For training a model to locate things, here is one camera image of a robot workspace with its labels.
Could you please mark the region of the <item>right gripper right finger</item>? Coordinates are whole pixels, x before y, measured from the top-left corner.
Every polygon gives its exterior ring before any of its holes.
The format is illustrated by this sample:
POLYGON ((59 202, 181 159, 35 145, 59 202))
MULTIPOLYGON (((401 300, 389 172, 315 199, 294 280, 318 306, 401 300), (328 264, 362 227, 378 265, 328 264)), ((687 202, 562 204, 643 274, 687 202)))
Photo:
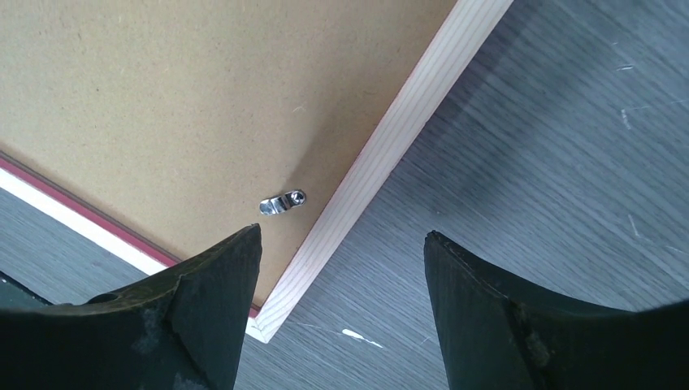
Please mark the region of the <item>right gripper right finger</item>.
POLYGON ((450 388, 687 388, 686 301, 640 312, 581 301, 435 231, 423 251, 450 388))

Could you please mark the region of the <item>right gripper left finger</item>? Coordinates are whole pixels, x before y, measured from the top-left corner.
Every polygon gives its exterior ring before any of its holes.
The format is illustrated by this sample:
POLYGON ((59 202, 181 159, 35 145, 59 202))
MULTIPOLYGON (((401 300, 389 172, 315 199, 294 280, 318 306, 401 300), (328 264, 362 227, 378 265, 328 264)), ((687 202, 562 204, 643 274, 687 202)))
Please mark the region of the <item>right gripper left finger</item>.
POLYGON ((252 224, 82 305, 2 310, 2 388, 234 388, 261 256, 252 224))

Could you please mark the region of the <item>metal turn clip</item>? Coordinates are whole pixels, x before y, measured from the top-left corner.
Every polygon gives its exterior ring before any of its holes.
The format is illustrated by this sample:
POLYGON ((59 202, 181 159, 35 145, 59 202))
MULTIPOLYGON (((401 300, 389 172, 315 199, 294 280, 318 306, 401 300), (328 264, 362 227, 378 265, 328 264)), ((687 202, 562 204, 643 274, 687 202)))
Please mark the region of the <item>metal turn clip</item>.
POLYGON ((262 215, 279 215, 305 203, 306 193, 300 189, 294 189, 262 200, 259 203, 259 211, 262 215))

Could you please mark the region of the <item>brown cardboard backing board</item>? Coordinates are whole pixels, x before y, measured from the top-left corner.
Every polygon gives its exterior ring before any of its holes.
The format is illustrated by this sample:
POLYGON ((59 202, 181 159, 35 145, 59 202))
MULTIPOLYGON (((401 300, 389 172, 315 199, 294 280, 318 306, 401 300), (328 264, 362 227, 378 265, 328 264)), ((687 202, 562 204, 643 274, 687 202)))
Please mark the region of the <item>brown cardboard backing board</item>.
POLYGON ((182 259, 260 223, 261 305, 452 9, 4 1, 1 149, 182 259))

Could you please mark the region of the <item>pink wooden picture frame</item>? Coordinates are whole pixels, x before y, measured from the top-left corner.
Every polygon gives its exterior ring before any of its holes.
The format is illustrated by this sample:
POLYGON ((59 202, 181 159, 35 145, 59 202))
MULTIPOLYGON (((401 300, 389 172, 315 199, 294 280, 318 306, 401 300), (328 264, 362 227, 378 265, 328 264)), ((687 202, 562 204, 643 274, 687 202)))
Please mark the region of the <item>pink wooden picture frame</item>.
MULTIPOLYGON (((246 333, 267 343, 327 264, 448 91, 509 9, 507 1, 460 1, 303 240, 274 290, 249 312, 246 333)), ((147 275, 176 259, 5 157, 1 186, 147 275)))

